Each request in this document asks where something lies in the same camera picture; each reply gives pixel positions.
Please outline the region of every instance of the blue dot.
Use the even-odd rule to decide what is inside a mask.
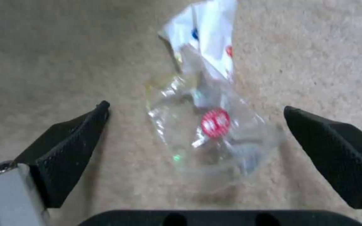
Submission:
[[[196,40],[199,40],[199,37],[198,37],[198,30],[196,28],[194,28],[192,30],[192,37],[194,37],[194,39]]]

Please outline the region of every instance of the beige carpet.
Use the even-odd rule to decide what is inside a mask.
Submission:
[[[145,114],[143,83],[172,73],[156,32],[188,0],[0,0],[0,161],[56,122],[105,99],[101,145],[57,224],[110,209],[327,209],[362,220],[286,127],[286,105],[362,129],[362,0],[242,0],[234,29],[237,89],[283,125],[286,147],[237,188],[180,191]]]

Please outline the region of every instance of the plastic bag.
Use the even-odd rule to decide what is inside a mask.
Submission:
[[[146,84],[148,114],[194,191],[217,192],[251,175],[281,140],[231,86],[235,8],[234,0],[213,0],[175,16],[161,35],[182,74]]]

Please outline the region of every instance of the screw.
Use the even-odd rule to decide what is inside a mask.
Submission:
[[[8,172],[9,170],[15,169],[18,164],[13,160],[8,160],[0,163],[0,174]]]

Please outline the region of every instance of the black plastic part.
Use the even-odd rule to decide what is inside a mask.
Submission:
[[[113,210],[95,215],[79,226],[362,226],[346,216],[305,210]]]
[[[110,104],[76,119],[57,123],[23,151],[15,161],[30,166],[47,208],[59,208],[86,168],[109,117]]]
[[[319,172],[348,205],[362,209],[362,131],[290,106],[284,117]]]

